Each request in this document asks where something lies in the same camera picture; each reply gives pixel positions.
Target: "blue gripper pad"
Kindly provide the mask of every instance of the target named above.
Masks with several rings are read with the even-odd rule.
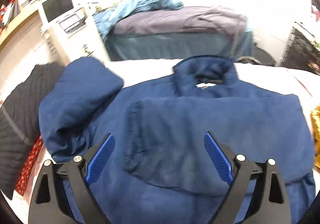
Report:
[[[87,184],[96,182],[99,179],[103,168],[115,149],[115,145],[115,137],[110,134],[87,166],[87,176],[85,178]]]
[[[232,175],[232,166],[225,154],[222,152],[221,148],[209,133],[204,135],[204,147],[207,150],[207,153],[210,156],[215,168],[217,169],[221,180],[231,185],[234,180]]]

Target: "jacket sleeve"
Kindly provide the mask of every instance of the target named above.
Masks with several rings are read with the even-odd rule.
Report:
[[[86,127],[95,111],[123,87],[123,80],[92,57],[70,63],[39,107],[44,144],[56,162],[86,151]]]

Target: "light blue fabric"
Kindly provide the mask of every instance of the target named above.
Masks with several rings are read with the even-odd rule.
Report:
[[[105,39],[118,21],[141,11],[179,10],[183,7],[180,0],[123,0],[117,6],[94,16],[102,39]]]

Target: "jacket collar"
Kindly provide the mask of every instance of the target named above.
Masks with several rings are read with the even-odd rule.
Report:
[[[239,82],[233,61],[221,56],[191,56],[173,67],[173,81],[181,96],[202,96],[203,90],[199,83],[222,80],[220,86],[230,87]]]

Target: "white monitor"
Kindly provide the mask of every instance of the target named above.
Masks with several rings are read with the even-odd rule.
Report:
[[[42,23],[47,25],[76,11],[77,7],[74,0],[41,0],[38,9]]]

